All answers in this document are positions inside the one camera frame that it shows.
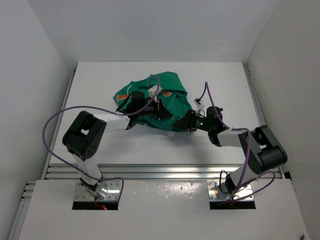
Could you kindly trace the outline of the green zip-up jacket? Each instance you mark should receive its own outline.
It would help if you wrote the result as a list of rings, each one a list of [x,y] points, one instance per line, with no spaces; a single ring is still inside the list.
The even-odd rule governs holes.
[[[188,93],[177,73],[166,71],[157,73],[156,76],[158,76],[160,87],[162,88],[157,98],[162,101],[164,107],[172,114],[172,117],[158,120],[152,116],[142,116],[137,123],[150,128],[181,132],[182,130],[174,128],[173,124],[182,119],[188,110],[192,109],[187,98]],[[115,93],[113,100],[117,106],[120,106],[128,95],[134,91],[141,91],[145,97],[149,98],[148,90],[157,84],[158,80],[152,76],[139,81],[131,81]]]

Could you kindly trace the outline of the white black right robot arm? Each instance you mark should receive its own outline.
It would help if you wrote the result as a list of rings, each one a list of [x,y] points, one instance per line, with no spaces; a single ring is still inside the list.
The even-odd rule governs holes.
[[[267,125],[249,131],[246,128],[228,128],[222,123],[223,109],[210,106],[206,116],[188,110],[184,117],[175,122],[175,130],[207,132],[210,142],[217,147],[241,148],[245,155],[244,164],[226,175],[220,192],[234,194],[242,184],[247,184],[261,174],[277,168],[288,161],[288,155]]]

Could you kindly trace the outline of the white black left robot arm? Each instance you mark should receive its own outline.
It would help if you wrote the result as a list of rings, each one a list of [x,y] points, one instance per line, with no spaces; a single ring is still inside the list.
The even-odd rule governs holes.
[[[116,109],[116,114],[91,114],[81,111],[62,138],[62,144],[76,160],[80,169],[80,181],[88,191],[98,191],[102,173],[94,155],[102,137],[107,132],[129,130],[140,117],[151,116],[156,120],[170,119],[169,112],[162,100],[145,97],[141,91],[133,91]]]

